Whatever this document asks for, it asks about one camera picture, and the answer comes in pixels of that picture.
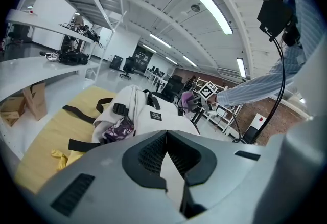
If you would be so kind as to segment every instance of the white bag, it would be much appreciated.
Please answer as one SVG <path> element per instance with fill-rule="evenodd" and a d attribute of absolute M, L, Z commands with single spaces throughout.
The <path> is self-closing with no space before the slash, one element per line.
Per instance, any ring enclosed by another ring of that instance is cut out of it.
<path fill-rule="evenodd" d="M 123 117 L 113 112 L 115 103 L 123 104 L 129 109 L 128 117 L 134 122 L 134 131 L 138 135 L 170 129 L 200 135 L 188 118 L 178 115 L 178 107 L 175 104 L 153 96 L 157 99 L 160 109 L 147 105 L 148 94 L 136 85 L 127 86 L 118 92 L 111 105 L 94 121 L 92 142 L 99 143 L 102 133 Z M 132 137 L 134 131 L 125 138 Z"/>

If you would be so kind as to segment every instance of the brick wall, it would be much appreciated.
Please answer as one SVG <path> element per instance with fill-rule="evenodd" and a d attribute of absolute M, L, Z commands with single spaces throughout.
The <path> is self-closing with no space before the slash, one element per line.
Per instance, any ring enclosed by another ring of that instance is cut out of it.
<path fill-rule="evenodd" d="M 199 72 L 187 71 L 187 70 L 182 70 L 182 69 L 175 69 L 173 75 L 178 75 L 178 76 L 182 77 L 183 83 L 187 82 L 188 79 L 192 78 L 192 76 L 195 75 L 197 79 L 200 77 L 200 79 L 203 79 L 205 81 L 211 81 L 214 84 L 222 86 L 222 87 L 228 86 L 228 88 L 230 88 L 230 87 L 236 86 L 235 83 L 232 83 L 228 80 L 213 77 L 211 75 L 207 75 L 207 74 L 203 74 L 203 73 L 199 73 Z"/>
<path fill-rule="evenodd" d="M 174 75 L 181 76 L 183 78 L 183 82 L 186 82 L 193 75 L 195 75 L 197 78 L 200 77 L 203 80 L 211 81 L 219 86 L 228 86 L 228 88 L 235 86 L 234 83 L 225 81 L 221 78 L 182 69 L 175 69 Z M 240 127 L 241 134 L 247 130 L 257 113 L 267 117 L 274 103 L 275 101 L 273 99 L 267 98 L 254 103 L 244 104 L 239 115 L 237 116 L 237 122 Z M 289 107 L 280 104 L 268 125 L 259 135 L 257 143 L 259 145 L 266 145 L 271 135 L 285 133 L 290 127 L 303 120 L 304 118 L 301 117 L 298 113 L 291 110 Z M 231 126 L 233 129 L 237 130 L 235 122 L 232 123 Z"/>

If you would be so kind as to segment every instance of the black strap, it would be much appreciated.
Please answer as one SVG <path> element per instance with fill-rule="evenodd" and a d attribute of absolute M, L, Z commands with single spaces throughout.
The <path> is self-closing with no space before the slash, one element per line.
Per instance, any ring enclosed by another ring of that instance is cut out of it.
<path fill-rule="evenodd" d="M 84 120 L 84 121 L 86 121 L 88 123 L 91 123 L 91 124 L 93 124 L 93 122 L 96 120 L 95 118 L 92 118 L 92 117 L 89 117 L 89 116 L 85 115 L 82 111 L 80 111 L 76 107 L 66 105 L 62 109 L 66 110 L 66 111 L 69 111 L 71 113 L 74 113 L 81 120 Z"/>
<path fill-rule="evenodd" d="M 70 139 L 68 143 L 68 149 L 79 151 L 79 152 L 88 152 L 89 150 L 99 147 L 100 143 L 93 143 L 93 142 L 83 142 L 78 140 Z"/>
<path fill-rule="evenodd" d="M 155 107 L 156 110 L 160 110 L 161 108 L 160 108 L 159 102 L 158 102 L 157 98 L 152 95 L 152 92 L 150 92 L 148 89 L 145 89 L 143 92 L 148 93 L 147 105 L 149 105 L 151 107 Z"/>
<path fill-rule="evenodd" d="M 100 99 L 97 103 L 97 111 L 102 113 L 103 112 L 103 104 L 106 103 L 110 103 L 113 100 L 113 98 L 106 98 L 106 99 Z M 81 120 L 84 120 L 90 124 L 93 124 L 93 122 L 96 120 L 95 118 L 89 117 L 88 115 L 85 115 L 82 111 L 80 111 L 78 108 L 76 107 L 72 107 L 72 106 L 64 106 L 62 109 L 69 111 L 71 113 L 74 113 L 78 118 L 80 118 Z"/>
<path fill-rule="evenodd" d="M 113 100 L 113 98 L 106 98 L 106 99 L 100 99 L 97 103 L 97 111 L 102 113 L 103 112 L 103 106 L 104 104 L 110 103 Z"/>

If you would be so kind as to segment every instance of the purple fabric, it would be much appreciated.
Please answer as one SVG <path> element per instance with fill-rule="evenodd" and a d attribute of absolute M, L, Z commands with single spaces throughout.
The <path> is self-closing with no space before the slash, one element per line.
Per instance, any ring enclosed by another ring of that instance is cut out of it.
<path fill-rule="evenodd" d="M 194 99 L 193 92 L 185 91 L 181 97 L 182 107 L 190 111 L 192 108 L 189 107 L 188 102 L 192 99 Z"/>

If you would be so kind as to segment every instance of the cardboard box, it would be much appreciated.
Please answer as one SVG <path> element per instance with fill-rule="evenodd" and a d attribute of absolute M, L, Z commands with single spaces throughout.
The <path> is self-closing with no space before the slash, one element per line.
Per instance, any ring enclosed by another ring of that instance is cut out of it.
<path fill-rule="evenodd" d="M 45 83 L 31 85 L 22 90 L 25 96 L 26 106 L 36 120 L 40 120 L 46 115 L 44 90 Z"/>
<path fill-rule="evenodd" d="M 11 97 L 3 103 L 0 113 L 9 126 L 12 126 L 24 113 L 24 105 L 24 97 Z"/>

